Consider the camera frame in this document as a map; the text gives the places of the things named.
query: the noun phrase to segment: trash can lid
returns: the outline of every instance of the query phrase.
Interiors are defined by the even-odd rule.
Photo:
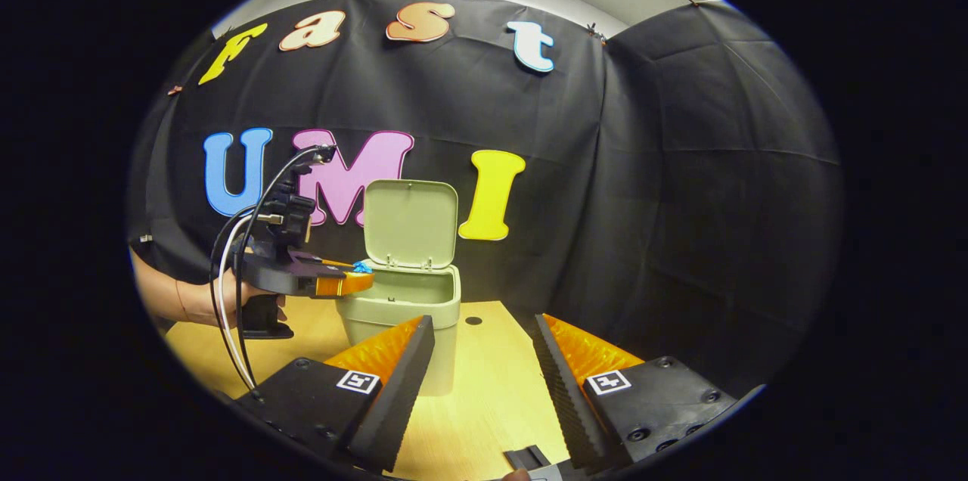
[[[370,260],[385,266],[445,268],[457,243],[457,191],[444,182],[372,181],[363,238]]]

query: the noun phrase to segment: black cable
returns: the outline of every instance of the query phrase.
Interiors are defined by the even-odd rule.
[[[317,153],[319,149],[321,149],[321,146],[312,146],[312,147],[308,147],[308,149],[303,149],[298,151],[298,153],[296,153],[295,156],[291,158],[291,160],[287,161],[286,165],[284,165],[283,168],[281,168],[279,173],[276,174],[276,178],[273,178],[272,182],[269,182],[269,186],[265,189],[264,192],[262,192],[262,197],[260,197],[259,202],[256,203],[256,209],[255,211],[253,211],[252,219],[249,220],[249,225],[247,225],[245,228],[245,233],[242,234],[242,244],[248,243],[249,236],[252,235],[253,223],[256,223],[257,216],[259,216],[259,211],[262,209],[262,205],[263,203],[265,203],[265,199],[269,196],[269,192],[272,191],[272,188],[276,188],[276,182],[279,182],[279,179],[283,177],[283,175],[286,174],[288,170],[290,170],[290,167],[293,167],[296,161],[298,161],[301,157],[304,157],[306,154]],[[242,316],[240,315],[240,313],[242,313],[242,263],[241,262],[242,262],[243,250],[245,250],[244,247],[243,249],[239,249],[235,251],[235,258],[232,263],[232,266],[235,267],[235,313],[236,313],[235,327],[238,329],[239,348],[242,350],[242,359],[243,361],[245,361],[245,366],[246,366],[246,369],[249,370],[249,374],[252,375],[252,382],[255,383],[256,374],[253,373],[252,365],[249,364],[249,353],[246,351],[246,348],[245,348],[245,336],[242,335],[243,333]]]
[[[225,220],[225,225],[222,226],[222,229],[219,230],[218,235],[215,236],[215,243],[212,244],[212,254],[208,256],[208,291],[212,296],[212,312],[215,313],[215,323],[217,323],[219,326],[219,335],[222,336],[222,343],[225,344],[225,352],[228,353],[229,358],[232,358],[232,350],[231,347],[228,346],[228,339],[225,339],[225,332],[222,332],[222,319],[219,317],[219,308],[215,303],[215,278],[218,277],[218,275],[215,275],[215,266],[217,265],[216,256],[219,252],[219,244],[222,242],[222,237],[225,236],[225,231],[229,229],[229,226],[232,225],[232,222],[236,222],[236,220],[241,218],[242,213],[245,213],[252,208],[255,208],[255,205],[246,206],[245,209],[242,209],[238,213],[232,215],[228,220]],[[232,366],[235,366],[234,359],[232,359]],[[242,375],[242,370],[240,370],[238,366],[235,366],[235,373],[239,374],[239,378],[242,379],[243,383],[246,382],[247,379],[245,378],[245,375]]]

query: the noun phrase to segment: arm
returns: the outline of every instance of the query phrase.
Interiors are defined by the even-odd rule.
[[[218,326],[216,314],[212,309],[212,297],[208,284],[188,284],[176,281],[149,266],[128,247],[131,254],[132,266],[135,268],[135,282],[138,291],[149,312],[176,322],[196,322],[208,326]],[[235,327],[235,273],[229,269],[222,275],[222,287],[225,289],[225,315],[228,325]],[[249,298],[260,294],[271,294],[242,282],[242,305],[248,303]],[[280,296],[279,306],[286,305],[286,296]],[[279,312],[280,320],[286,320],[286,315]]]

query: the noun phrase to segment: blue letter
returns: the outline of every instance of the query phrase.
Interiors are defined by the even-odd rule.
[[[541,45],[554,46],[554,39],[541,32],[535,22],[508,22],[508,29],[514,30],[514,54],[522,64],[533,70],[547,72],[554,69],[549,58],[541,56]]]
[[[242,194],[229,194],[225,187],[225,154],[232,145],[228,133],[216,133],[205,139],[205,195],[208,204],[225,216],[232,216],[246,206],[255,205],[262,195],[262,154],[272,130],[265,127],[248,129],[242,133],[245,147],[245,188]]]

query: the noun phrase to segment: white cable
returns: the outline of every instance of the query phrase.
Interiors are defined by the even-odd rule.
[[[228,251],[231,249],[232,240],[235,239],[235,234],[238,233],[239,228],[242,227],[244,223],[251,219],[252,213],[242,216],[242,218],[239,219],[239,222],[236,222],[235,227],[232,228],[231,233],[228,234],[228,240],[225,242],[225,249],[222,251],[222,263],[219,265],[219,281],[215,287],[219,298],[219,306],[222,308],[221,312],[219,313],[219,315],[222,316],[222,335],[225,336],[225,340],[228,342],[228,347],[232,354],[232,361],[235,363],[235,366],[238,367],[238,370],[241,371],[243,377],[245,378],[245,384],[249,387],[249,390],[256,388],[256,384],[253,382],[252,374],[246,370],[245,364],[242,362],[242,358],[239,355],[239,351],[237,348],[235,348],[235,340],[232,339],[232,332],[228,329],[228,316],[225,314],[225,291],[222,290],[222,275],[225,274],[225,262],[228,261]],[[235,316],[241,316],[241,313],[236,312]]]

